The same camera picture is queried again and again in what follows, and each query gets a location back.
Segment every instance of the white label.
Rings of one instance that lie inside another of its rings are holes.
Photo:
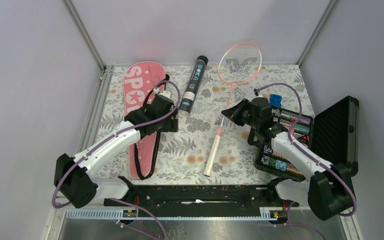
[[[183,98],[193,101],[195,99],[195,93],[193,93],[191,91],[185,91],[183,94]]]

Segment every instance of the case lid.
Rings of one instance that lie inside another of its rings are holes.
[[[310,149],[333,164],[344,164],[355,176],[359,101],[347,96],[314,118]]]

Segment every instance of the black cylindrical tube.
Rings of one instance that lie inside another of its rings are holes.
[[[199,56],[196,59],[195,67],[193,68],[192,75],[187,83],[186,90],[184,91],[183,98],[178,109],[178,114],[184,118],[189,118],[191,115],[195,96],[198,93],[207,64],[208,58],[206,56]]]

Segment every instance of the gray floor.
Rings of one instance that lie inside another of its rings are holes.
[[[346,239],[341,220],[338,216],[321,221],[311,211],[293,210],[293,223],[308,224],[319,229],[328,240]],[[295,240],[297,236],[287,227],[265,227],[267,221],[232,220],[189,220],[162,222],[170,240]],[[162,238],[157,223],[153,220],[137,220],[131,226]],[[313,230],[296,226],[296,231],[305,240],[321,240]],[[66,219],[60,234],[60,240],[149,240],[149,237],[127,228],[121,229],[112,220]]]

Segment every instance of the pink badminton racket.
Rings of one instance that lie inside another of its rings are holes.
[[[232,93],[237,85],[246,84],[253,80],[261,68],[261,51],[257,45],[250,42],[243,42],[231,47],[221,58],[218,64],[218,77],[225,84],[231,85],[229,98],[227,99],[226,108],[231,101]],[[221,120],[220,127],[212,144],[208,161],[206,162],[203,175],[209,177],[213,169],[214,159],[216,158],[217,149],[222,137],[222,126],[225,117]]]

